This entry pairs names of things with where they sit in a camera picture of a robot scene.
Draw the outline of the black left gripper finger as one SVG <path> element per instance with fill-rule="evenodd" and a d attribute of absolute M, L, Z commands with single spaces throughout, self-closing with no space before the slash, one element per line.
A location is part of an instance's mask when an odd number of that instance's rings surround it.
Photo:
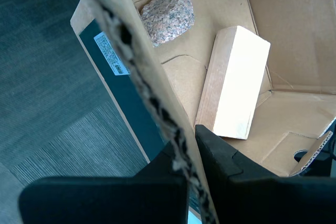
<path fill-rule="evenodd" d="M 279 177 L 203 125 L 195 127 L 220 223 L 335 223 L 335 179 Z"/>
<path fill-rule="evenodd" d="M 21 192 L 23 223 L 187 223 L 188 183 L 172 144 L 133 177 L 46 177 Z"/>

